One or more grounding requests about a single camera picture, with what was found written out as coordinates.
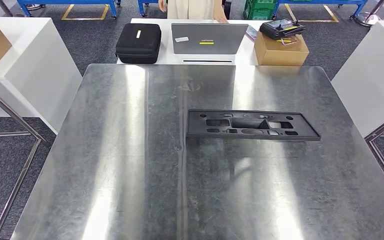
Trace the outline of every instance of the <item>blue metal shelf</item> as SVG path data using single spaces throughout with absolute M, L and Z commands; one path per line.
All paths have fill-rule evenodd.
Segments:
M 157 4 L 158 0 L 137 0 L 137 4 L 139 5 L 139 13 L 142 17 L 146 17 L 144 11 L 144 4 Z
M 121 0 L 116 0 L 117 5 L 120 6 Z M 117 17 L 116 6 L 114 5 L 115 0 L 17 0 L 22 11 L 26 17 L 31 17 L 30 11 L 27 9 L 27 4 L 108 4 L 111 9 L 111 15 L 115 19 Z
M 367 0 L 313 0 L 313 1 L 292 1 L 292 0 L 278 0 L 276 6 L 273 9 L 273 17 L 276 15 L 276 11 L 280 4 L 355 4 L 357 5 L 357 9 L 354 14 L 349 16 L 350 19 L 355 18 L 360 14 L 364 5 L 367 3 Z

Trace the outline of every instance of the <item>phone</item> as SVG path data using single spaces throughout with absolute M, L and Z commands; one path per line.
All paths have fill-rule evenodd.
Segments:
M 252 26 L 248 26 L 246 29 L 245 35 L 252 41 L 255 42 L 257 38 L 258 31 Z

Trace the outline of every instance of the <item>metal table surface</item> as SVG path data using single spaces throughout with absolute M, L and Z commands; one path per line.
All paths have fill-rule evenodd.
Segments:
M 188 109 L 321 141 L 190 138 Z M 11 239 L 384 239 L 384 173 L 320 67 L 92 64 Z

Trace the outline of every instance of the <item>person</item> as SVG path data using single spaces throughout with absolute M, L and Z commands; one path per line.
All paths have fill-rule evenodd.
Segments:
M 159 9 L 167 12 L 168 19 L 215 19 L 221 24 L 228 20 L 222 0 L 158 0 Z

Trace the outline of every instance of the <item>beige pants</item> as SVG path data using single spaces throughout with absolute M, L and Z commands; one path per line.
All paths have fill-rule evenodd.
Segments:
M 213 19 L 214 0 L 168 0 L 168 19 Z

